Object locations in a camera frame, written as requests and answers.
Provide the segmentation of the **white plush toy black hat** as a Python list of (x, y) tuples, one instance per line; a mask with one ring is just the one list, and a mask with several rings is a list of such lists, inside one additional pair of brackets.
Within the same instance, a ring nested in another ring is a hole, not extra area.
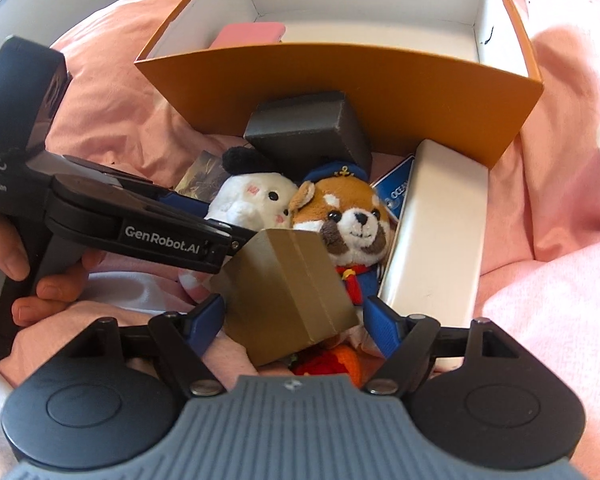
[(219, 158), (228, 179), (208, 203), (206, 218), (254, 232), (288, 229), (289, 203), (298, 185), (253, 148), (235, 146)]

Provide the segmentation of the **pink patterned duvet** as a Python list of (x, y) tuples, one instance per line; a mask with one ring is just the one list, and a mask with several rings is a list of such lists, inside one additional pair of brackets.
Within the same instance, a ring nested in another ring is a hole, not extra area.
[[(173, 182), (202, 147), (132, 65), (181, 0), (120, 0), (59, 39), (76, 71), (54, 150)], [(600, 479), (600, 0), (514, 0), (544, 81), (490, 173), (476, 310), (580, 396), (574, 464)]]

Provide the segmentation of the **black photo card box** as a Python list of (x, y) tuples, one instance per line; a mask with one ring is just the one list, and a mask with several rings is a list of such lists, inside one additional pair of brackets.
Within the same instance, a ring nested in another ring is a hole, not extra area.
[(222, 166), (222, 159), (203, 151), (185, 171), (174, 191), (195, 200), (211, 203), (227, 179), (228, 173)]

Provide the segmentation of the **blue card box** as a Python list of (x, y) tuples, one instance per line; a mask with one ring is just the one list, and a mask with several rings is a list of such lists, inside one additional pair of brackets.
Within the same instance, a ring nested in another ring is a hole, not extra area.
[(372, 188), (385, 204), (395, 222), (400, 220), (415, 156), (407, 156), (400, 164), (372, 183)]

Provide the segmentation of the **black square gift box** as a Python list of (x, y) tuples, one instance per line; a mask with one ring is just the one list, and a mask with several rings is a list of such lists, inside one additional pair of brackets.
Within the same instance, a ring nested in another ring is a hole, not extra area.
[(350, 162), (366, 174), (372, 168), (370, 144), (341, 92), (261, 104), (249, 118), (244, 139), (296, 181), (329, 162)]

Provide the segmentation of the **orange crochet ball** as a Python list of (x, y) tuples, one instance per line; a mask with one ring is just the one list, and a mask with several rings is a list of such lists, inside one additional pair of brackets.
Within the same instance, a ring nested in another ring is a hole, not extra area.
[(299, 352), (290, 370), (297, 376), (347, 375), (356, 388), (361, 388), (384, 362), (383, 358), (354, 350), (350, 344), (338, 344)]

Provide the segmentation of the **orange cardboard box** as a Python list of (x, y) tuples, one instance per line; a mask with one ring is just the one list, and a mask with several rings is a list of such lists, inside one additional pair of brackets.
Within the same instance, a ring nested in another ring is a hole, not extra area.
[[(286, 32), (209, 48), (251, 22)], [(340, 91), (375, 151), (430, 139), (489, 167), (543, 91), (513, 0), (182, 0), (135, 64), (203, 133), (241, 136), (263, 102)]]

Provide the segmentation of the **gold square gift box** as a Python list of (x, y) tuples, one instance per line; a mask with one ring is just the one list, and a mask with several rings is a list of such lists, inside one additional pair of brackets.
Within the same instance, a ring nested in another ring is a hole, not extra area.
[(358, 325), (358, 315), (315, 232), (264, 230), (219, 274), (211, 289), (226, 304), (224, 332), (254, 366), (291, 356)]

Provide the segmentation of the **red panda sailor plush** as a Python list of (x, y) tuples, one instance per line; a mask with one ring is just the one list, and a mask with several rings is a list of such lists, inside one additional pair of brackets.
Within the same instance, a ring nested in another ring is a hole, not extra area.
[(389, 211), (352, 162), (311, 170), (289, 204), (294, 230), (317, 233), (352, 304), (379, 288), (379, 266), (392, 241)]

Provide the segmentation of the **long white box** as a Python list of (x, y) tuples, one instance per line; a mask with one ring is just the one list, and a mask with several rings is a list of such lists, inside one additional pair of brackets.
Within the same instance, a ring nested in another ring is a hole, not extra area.
[(396, 313), (467, 328), (481, 268), (489, 170), (431, 140), (419, 144), (379, 298)]

